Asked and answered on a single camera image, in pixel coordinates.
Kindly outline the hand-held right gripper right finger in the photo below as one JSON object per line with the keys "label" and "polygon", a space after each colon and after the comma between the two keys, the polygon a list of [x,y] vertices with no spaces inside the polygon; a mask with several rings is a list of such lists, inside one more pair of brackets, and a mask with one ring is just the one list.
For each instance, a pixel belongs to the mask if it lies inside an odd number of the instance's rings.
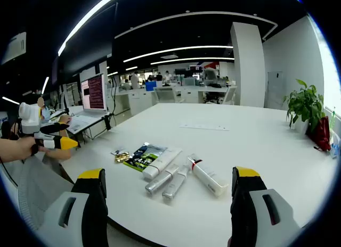
{"label": "hand-held right gripper right finger", "polygon": [[300,233],[291,205],[255,170],[232,170],[232,235],[228,246],[288,246]]}

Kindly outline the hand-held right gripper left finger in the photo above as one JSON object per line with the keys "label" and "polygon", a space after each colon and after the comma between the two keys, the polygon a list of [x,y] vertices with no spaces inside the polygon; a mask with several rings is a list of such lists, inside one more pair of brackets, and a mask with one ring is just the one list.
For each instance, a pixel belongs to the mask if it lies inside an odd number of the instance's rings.
{"label": "hand-held right gripper left finger", "polygon": [[83,172],[47,209],[37,235],[45,246],[108,246],[105,169]]}

